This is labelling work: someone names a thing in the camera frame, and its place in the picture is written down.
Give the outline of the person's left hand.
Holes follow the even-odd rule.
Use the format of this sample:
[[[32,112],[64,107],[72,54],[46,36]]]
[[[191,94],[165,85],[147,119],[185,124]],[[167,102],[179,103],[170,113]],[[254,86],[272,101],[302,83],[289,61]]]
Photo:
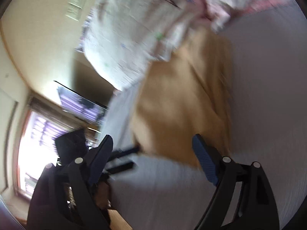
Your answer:
[[[111,198],[111,188],[106,182],[99,182],[95,190],[95,204],[102,210],[109,208],[109,200]]]

